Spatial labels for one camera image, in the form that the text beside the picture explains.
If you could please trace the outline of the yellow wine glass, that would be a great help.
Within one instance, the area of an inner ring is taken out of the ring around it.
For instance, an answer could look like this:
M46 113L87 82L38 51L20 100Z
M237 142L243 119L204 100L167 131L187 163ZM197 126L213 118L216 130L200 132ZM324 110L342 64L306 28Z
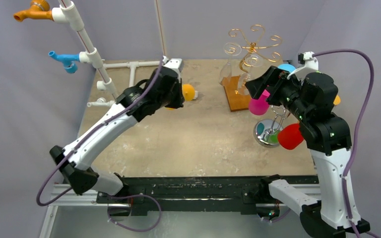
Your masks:
M170 110L179 109L184 106L185 102L196 100L198 98L198 91L190 84L183 84L181 89L174 89L173 98L165 106Z

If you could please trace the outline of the pink wine glass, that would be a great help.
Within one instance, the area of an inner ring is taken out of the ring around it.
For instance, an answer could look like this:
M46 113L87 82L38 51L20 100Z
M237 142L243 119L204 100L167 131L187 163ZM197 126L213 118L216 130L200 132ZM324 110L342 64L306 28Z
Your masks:
M265 114L269 108L269 104L266 102L269 95L270 93L264 90L258 99L251 99L248 106L249 111L256 116Z

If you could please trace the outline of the blue wine glass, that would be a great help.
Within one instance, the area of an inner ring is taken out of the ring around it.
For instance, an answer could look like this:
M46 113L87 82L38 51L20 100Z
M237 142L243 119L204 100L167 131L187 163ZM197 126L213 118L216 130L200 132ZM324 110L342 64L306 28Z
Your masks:
M293 65L288 64L288 63L280 64L280 65L278 66L278 68L281 69L281 70L287 71L287 72L289 72L289 73L291 73L291 72L293 72L294 70L296 70L296 68L295 68Z

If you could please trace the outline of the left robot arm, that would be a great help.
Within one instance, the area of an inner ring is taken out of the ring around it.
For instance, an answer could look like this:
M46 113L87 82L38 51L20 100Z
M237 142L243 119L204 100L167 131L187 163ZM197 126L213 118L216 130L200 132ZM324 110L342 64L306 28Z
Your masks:
M105 174L92 168L98 155L122 133L162 107L183 107L181 71L162 66L144 79L126 88L104 116L82 136L65 147L54 146L51 157L61 164L59 171L73 191L82 195L89 190L109 195L116 203L124 202L128 189L118 174Z

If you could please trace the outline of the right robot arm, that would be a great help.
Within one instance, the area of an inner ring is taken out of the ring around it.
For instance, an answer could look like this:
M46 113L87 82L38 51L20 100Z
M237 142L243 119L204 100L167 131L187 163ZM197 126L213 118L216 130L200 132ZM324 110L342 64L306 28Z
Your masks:
M294 188L283 177L273 175L261 180L259 196L263 201L283 202L298 214L302 227L313 238L343 238L347 233L359 236L371 226L358 213L349 172L354 155L348 123L332 110L338 88L333 79L311 72L303 80L275 66L245 84L250 96L258 99L264 91L266 102L283 106L298 120L298 130L281 131L278 140L302 137L317 170L320 199Z

